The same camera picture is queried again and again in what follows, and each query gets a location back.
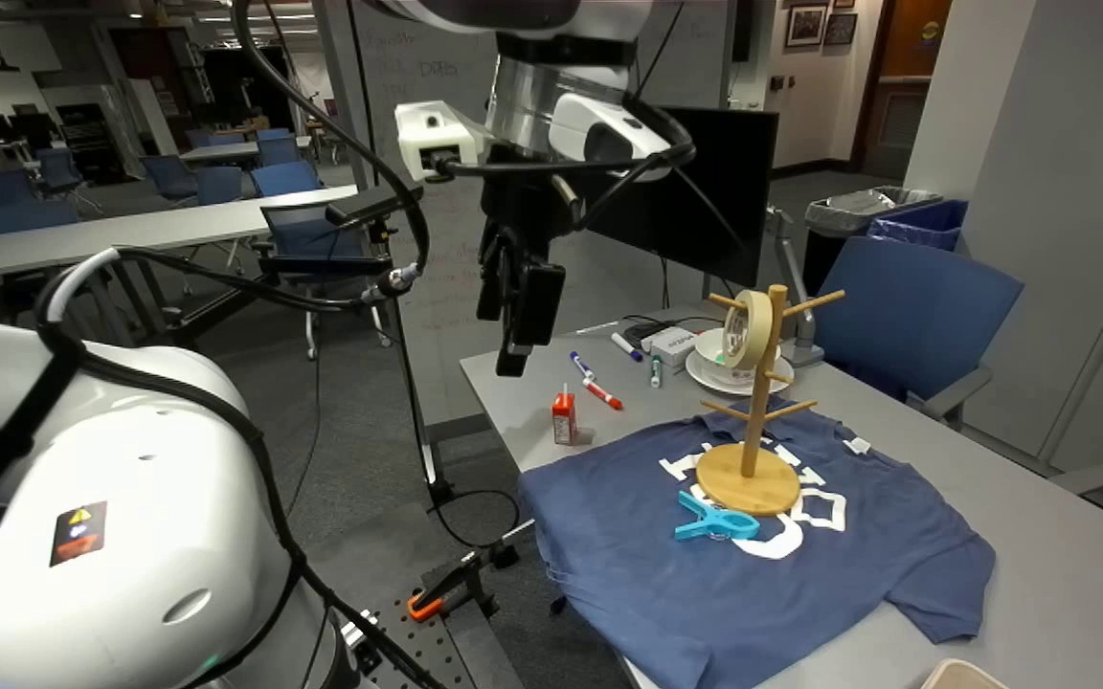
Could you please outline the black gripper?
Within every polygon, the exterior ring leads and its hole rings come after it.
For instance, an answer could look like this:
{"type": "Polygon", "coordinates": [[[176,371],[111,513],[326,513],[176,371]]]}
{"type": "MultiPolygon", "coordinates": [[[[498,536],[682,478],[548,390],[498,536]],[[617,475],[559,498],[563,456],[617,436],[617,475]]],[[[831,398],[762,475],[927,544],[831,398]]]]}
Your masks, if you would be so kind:
{"type": "Polygon", "coordinates": [[[567,272],[552,264],[552,241],[567,233],[571,203],[555,176],[490,176],[483,214],[475,318],[502,318],[494,371],[517,379],[529,352],[548,345],[555,329],[567,272]]]}

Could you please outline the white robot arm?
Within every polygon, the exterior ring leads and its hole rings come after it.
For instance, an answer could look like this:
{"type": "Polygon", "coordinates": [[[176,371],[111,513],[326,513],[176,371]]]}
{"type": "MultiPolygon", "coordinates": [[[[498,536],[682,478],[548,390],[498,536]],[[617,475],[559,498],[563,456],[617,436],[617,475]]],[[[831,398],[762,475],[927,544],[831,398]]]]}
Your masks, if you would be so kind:
{"type": "MultiPolygon", "coordinates": [[[[636,184],[693,153],[628,88],[651,0],[375,0],[490,34],[483,180],[517,203],[559,176],[636,184]]],[[[0,689],[326,689],[368,643],[417,666],[295,544],[234,383],[169,345],[65,329],[107,249],[0,325],[0,689]]]]}

